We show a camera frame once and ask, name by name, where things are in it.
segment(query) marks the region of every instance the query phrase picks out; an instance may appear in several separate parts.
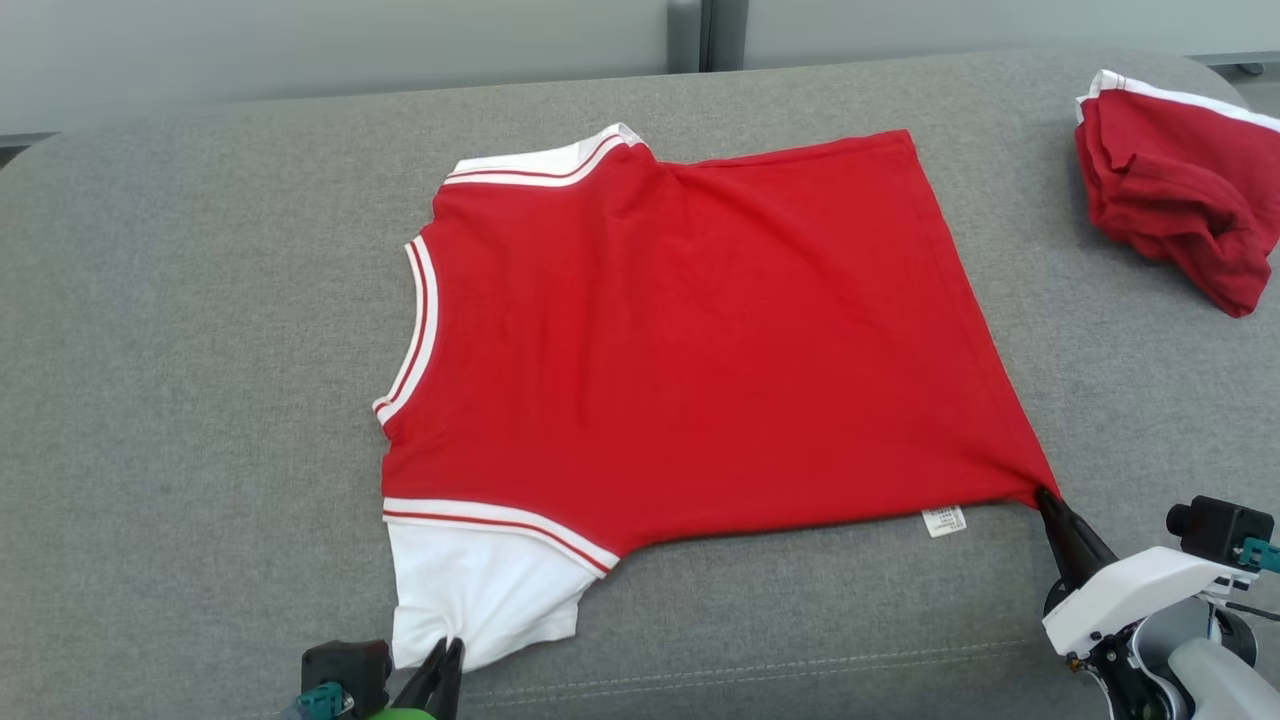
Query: white wall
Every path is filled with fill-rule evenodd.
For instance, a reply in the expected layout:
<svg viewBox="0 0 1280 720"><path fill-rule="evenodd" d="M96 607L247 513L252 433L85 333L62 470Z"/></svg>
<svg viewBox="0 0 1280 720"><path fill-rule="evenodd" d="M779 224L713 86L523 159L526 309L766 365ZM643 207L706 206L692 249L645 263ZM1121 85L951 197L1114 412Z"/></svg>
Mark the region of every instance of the white wall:
<svg viewBox="0 0 1280 720"><path fill-rule="evenodd" d="M0 136L197 102L659 73L666 0L0 0Z"/></svg>
<svg viewBox="0 0 1280 720"><path fill-rule="evenodd" d="M1047 44L1280 50L1277 0L750 0L748 68Z"/></svg>

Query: teal connector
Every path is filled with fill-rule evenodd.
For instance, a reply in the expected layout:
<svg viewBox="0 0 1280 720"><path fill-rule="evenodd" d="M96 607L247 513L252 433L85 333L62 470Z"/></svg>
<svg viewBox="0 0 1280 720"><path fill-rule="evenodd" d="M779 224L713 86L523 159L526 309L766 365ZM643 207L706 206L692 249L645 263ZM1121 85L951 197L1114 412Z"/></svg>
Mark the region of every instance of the teal connector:
<svg viewBox="0 0 1280 720"><path fill-rule="evenodd" d="M1240 565L1252 570L1271 570L1280 573L1280 547L1258 538L1244 541L1244 550L1240 552Z"/></svg>
<svg viewBox="0 0 1280 720"><path fill-rule="evenodd" d="M294 698L293 705L280 712L280 720L334 720L351 706L338 683L325 683Z"/></svg>

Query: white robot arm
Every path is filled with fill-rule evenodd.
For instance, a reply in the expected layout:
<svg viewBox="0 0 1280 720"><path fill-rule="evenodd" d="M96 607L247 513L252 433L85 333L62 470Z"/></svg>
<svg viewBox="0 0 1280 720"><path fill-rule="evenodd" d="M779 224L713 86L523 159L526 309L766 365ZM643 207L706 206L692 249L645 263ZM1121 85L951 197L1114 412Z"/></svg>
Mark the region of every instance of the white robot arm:
<svg viewBox="0 0 1280 720"><path fill-rule="evenodd" d="M1044 603L1044 630L1073 671L1098 679L1114 720L1280 717L1280 692L1253 670L1257 644L1226 601L1262 570L1280 571L1274 519L1197 497L1169 512L1181 551L1152 547L1120 560L1047 491L1044 529L1062 578Z"/></svg>

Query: gray upholstery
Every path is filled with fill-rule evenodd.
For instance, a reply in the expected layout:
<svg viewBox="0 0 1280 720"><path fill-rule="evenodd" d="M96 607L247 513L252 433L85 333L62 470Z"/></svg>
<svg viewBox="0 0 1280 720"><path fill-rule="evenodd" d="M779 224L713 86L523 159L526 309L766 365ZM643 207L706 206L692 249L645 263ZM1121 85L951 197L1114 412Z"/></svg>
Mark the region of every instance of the gray upholstery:
<svg viewBox="0 0 1280 720"><path fill-rule="evenodd" d="M1073 97L1102 67L1240 102L1188 60L1055 50L211 108L28 150L0 172L0 714L271 717L305 648L388 637L369 404L410 337L401 246L456 159L616 120L669 160L909 128L1115 550L1219 487L1280 511L1280 291L1233 320L1089 227ZM1038 516L966 514L640 552L576 638L468 675L462 717L1105 717L1039 626Z"/></svg>

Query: care label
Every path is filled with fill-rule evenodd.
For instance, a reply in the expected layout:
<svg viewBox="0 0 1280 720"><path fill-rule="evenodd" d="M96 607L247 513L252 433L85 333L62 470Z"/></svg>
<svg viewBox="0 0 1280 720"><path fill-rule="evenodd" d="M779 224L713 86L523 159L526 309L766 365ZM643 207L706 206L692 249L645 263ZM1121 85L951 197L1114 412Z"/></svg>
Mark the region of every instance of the care label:
<svg viewBox="0 0 1280 720"><path fill-rule="evenodd" d="M964 512L960 511L959 505L925 510L920 515L924 515L924 527L929 529L931 538L950 536L969 527L964 521Z"/></svg>

